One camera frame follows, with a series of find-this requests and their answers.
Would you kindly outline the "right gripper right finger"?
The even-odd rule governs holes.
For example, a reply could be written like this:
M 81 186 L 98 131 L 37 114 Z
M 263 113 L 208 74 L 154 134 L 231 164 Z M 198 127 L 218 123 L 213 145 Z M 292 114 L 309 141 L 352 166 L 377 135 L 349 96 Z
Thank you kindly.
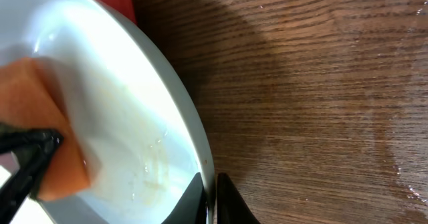
M 226 173 L 217 176 L 217 223 L 260 224 Z

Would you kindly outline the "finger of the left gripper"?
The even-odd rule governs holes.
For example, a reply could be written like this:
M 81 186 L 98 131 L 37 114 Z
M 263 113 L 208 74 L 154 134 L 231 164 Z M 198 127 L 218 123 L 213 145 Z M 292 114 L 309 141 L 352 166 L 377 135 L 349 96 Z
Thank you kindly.
M 1 123 L 1 154 L 12 154 L 19 165 L 1 187 L 1 222 L 10 223 L 26 198 L 37 200 L 41 181 L 62 145 L 55 128 L 18 128 Z

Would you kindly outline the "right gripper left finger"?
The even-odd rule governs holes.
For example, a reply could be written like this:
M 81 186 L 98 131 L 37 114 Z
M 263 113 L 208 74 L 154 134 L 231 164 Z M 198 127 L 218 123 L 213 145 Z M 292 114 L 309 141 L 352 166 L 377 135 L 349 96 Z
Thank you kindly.
M 163 224 L 206 224 L 207 216 L 207 198 L 201 173 L 196 173 Z

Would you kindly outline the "orange green sponge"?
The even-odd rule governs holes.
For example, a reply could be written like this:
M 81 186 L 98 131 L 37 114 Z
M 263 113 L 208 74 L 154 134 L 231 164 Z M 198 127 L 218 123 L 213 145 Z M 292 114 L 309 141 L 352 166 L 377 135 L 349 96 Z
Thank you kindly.
M 55 128 L 64 137 L 31 199 L 55 201 L 90 187 L 78 139 L 35 59 L 23 58 L 1 67 L 1 122 L 24 129 Z

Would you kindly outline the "white plate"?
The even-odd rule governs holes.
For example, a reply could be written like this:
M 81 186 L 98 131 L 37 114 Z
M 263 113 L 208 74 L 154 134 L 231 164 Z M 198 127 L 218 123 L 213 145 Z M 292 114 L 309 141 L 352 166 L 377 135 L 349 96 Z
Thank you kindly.
M 163 223 L 196 173 L 213 222 L 213 158 L 196 107 L 157 46 L 96 0 L 1 0 L 1 65 L 35 59 L 91 185 L 27 201 L 16 223 Z

